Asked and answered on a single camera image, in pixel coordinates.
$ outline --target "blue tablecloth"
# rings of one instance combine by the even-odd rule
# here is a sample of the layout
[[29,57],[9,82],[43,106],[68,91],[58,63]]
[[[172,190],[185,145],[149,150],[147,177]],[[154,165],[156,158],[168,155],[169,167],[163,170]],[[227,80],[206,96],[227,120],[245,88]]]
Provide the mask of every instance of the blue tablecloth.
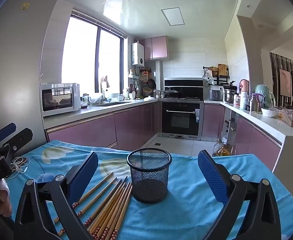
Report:
[[[61,141],[52,141],[27,154],[31,163],[25,174],[19,174],[7,180],[11,190],[13,219],[24,184],[27,179],[37,179],[40,174],[66,174],[69,169],[80,164],[85,157],[94,151],[99,157],[99,166],[86,191],[96,185],[110,172],[119,178],[130,177],[130,169],[126,164],[129,152],[79,146]],[[218,216],[222,203],[214,198],[198,165],[197,158],[172,154],[173,161],[169,168],[168,195],[159,203],[143,204],[133,197],[118,234],[119,240],[143,239],[202,239]],[[244,180],[259,182],[266,178],[271,182],[277,199],[281,220],[281,233],[290,236],[293,233],[293,197],[273,173],[254,155],[238,155],[215,157],[215,162],[224,165],[233,174],[239,174]],[[75,210],[84,207],[108,182],[96,190]],[[111,188],[80,218],[82,222],[94,212]],[[51,217],[56,217],[52,202],[48,202]],[[248,201],[242,206],[228,239],[233,239],[244,219]]]

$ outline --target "floor tile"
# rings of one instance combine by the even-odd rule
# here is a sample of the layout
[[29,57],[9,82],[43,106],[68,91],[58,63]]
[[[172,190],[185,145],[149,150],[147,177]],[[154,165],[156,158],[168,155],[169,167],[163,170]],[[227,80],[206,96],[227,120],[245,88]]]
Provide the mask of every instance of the floor tile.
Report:
[[208,146],[208,145],[194,145],[192,147],[192,153],[191,156],[197,157],[199,152],[202,150],[207,150],[207,152],[212,156],[213,153],[213,146]]
[[194,140],[193,145],[206,145],[206,146],[214,146],[217,142],[209,142],[209,141],[198,141]]
[[159,142],[159,143],[176,143],[176,144],[188,144],[193,145],[193,140],[187,140],[187,139],[177,139],[177,138],[168,138],[168,137],[156,137],[153,141]]
[[180,154],[185,156],[191,156],[192,153],[192,145],[188,144],[176,144],[171,142],[163,142],[161,145],[155,145],[157,143],[153,140],[149,145],[148,148],[157,148],[165,150],[169,153]]

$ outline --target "ceiling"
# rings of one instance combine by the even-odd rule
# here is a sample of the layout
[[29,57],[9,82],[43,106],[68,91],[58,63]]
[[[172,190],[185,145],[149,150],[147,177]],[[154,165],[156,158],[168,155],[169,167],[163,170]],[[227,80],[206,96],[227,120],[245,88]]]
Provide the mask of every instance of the ceiling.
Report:
[[[281,35],[280,24],[293,12],[293,5],[289,0],[261,0],[256,8],[252,20],[261,48],[267,37]],[[273,50],[293,60],[293,31],[282,44]]]
[[[112,20],[136,38],[224,39],[237,0],[65,0],[91,15]],[[180,7],[185,25],[169,26],[161,9]]]

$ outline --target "white microwave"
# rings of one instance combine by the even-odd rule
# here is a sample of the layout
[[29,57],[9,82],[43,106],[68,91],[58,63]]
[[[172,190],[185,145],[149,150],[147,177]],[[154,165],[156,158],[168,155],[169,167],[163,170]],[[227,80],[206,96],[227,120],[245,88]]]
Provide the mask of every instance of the white microwave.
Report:
[[81,108],[80,85],[77,83],[40,86],[42,116],[76,111]]

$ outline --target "black mesh pen holder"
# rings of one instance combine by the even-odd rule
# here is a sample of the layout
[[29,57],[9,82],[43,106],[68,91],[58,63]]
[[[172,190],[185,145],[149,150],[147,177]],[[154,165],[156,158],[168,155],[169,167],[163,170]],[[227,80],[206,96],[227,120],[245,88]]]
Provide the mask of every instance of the black mesh pen holder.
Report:
[[128,155],[132,193],[136,200],[156,203],[165,198],[171,162],[172,156],[168,152],[156,148],[138,149]]

